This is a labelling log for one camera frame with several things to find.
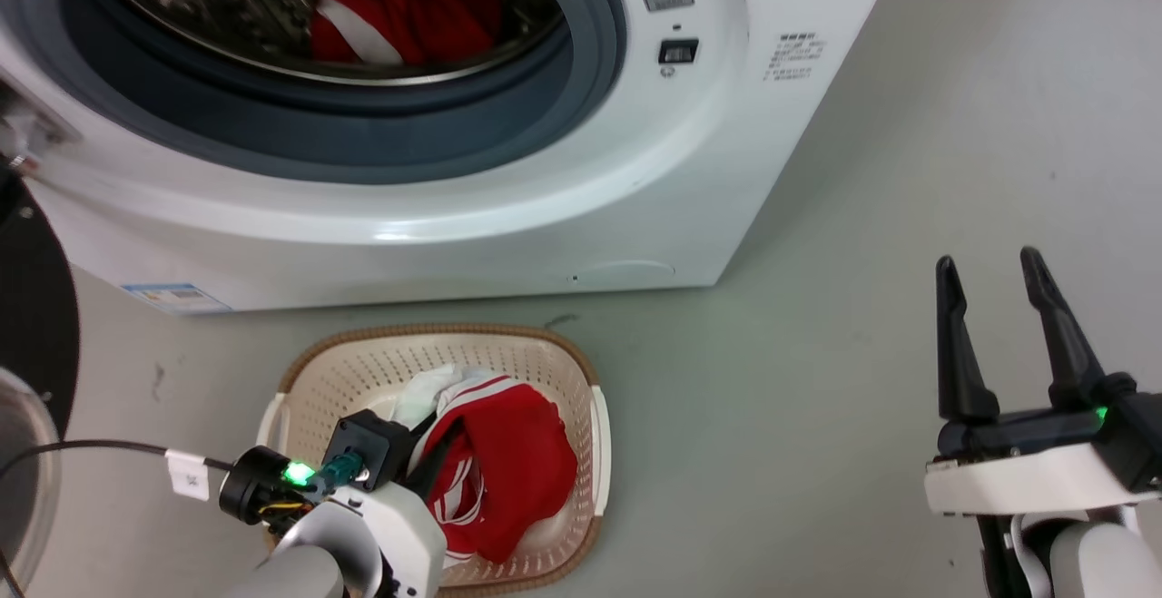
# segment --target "beige plastic basket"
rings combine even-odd
[[[258,444],[318,466],[340,417],[361,409],[387,417],[408,380],[444,363],[502,372],[555,403],[578,457],[578,477],[568,504],[535,524],[508,562],[473,557],[449,568],[439,595],[488,596],[557,582],[596,542],[610,476],[609,415],[597,375],[584,354],[559,334],[494,325],[392,326],[336,334],[287,370],[263,417]]]

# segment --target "green led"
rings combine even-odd
[[[307,487],[310,478],[314,477],[315,470],[303,464],[303,462],[290,462],[287,464],[286,469],[282,469],[282,477],[290,484],[299,487]]]

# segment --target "washing machine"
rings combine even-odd
[[[875,0],[507,0],[453,64],[323,64],[313,0],[0,0],[0,152],[174,314],[706,287]]]

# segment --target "red cloth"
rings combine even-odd
[[[444,528],[450,557],[478,554],[500,564],[529,526],[555,516],[568,500],[576,454],[557,406],[528,383],[497,376],[447,391],[451,401],[419,447],[426,455],[458,419],[464,430],[428,507]]]
[[[379,31],[403,64],[450,64],[488,51],[501,28],[502,0],[336,0]],[[327,16],[311,20],[315,60],[360,62]]]

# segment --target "red and white striped garment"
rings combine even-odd
[[[315,60],[342,64],[453,64],[488,51],[502,0],[316,0]]]
[[[469,379],[439,396],[413,468],[460,420],[428,502],[447,536],[445,567],[480,555],[503,563],[529,526],[557,514],[576,478],[576,454],[557,406],[505,375]]]

